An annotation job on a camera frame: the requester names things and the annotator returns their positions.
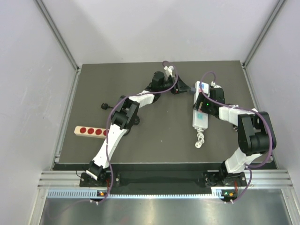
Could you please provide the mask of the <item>grey plug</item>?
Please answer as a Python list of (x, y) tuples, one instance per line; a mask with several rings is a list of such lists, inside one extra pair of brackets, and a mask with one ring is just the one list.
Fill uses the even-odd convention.
[(196, 93), (196, 88), (191, 87), (190, 90), (189, 90), (189, 93), (195, 94)]

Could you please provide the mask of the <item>white power strip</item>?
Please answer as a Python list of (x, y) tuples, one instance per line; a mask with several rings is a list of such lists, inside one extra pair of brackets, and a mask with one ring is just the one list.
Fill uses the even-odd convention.
[[(200, 81), (197, 81), (195, 83), (194, 104), (196, 103), (199, 94), (201, 94), (201, 88), (205, 94), (208, 95), (209, 93), (209, 85), (207, 83), (200, 83)], [(198, 109), (194, 109), (192, 127), (197, 131), (198, 141), (196, 141), (195, 147), (199, 149), (204, 144), (203, 132), (208, 128), (208, 114), (203, 113)]]

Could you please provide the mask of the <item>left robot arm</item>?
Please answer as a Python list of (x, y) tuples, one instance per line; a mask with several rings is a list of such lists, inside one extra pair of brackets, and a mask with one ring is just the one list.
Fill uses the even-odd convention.
[(152, 81), (146, 88), (135, 95), (121, 96), (107, 119), (105, 128), (105, 140), (95, 157), (89, 165), (81, 179), (92, 186), (101, 186), (109, 181), (112, 175), (111, 158), (115, 152), (121, 138), (127, 135), (132, 126), (138, 125), (140, 119), (138, 111), (140, 108), (155, 103), (162, 93), (170, 91), (172, 94), (180, 94), (190, 91), (190, 87), (185, 84), (179, 75), (173, 75), (166, 71), (154, 73)]

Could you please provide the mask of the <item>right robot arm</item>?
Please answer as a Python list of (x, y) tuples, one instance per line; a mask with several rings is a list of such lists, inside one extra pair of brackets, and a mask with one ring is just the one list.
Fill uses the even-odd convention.
[(231, 123), (238, 132), (238, 149), (222, 162), (218, 172), (204, 173), (208, 187), (232, 186), (242, 179), (243, 172), (263, 154), (271, 155), (277, 140), (267, 112), (245, 110), (238, 105), (226, 105), (223, 89), (207, 83), (198, 84), (194, 110)]

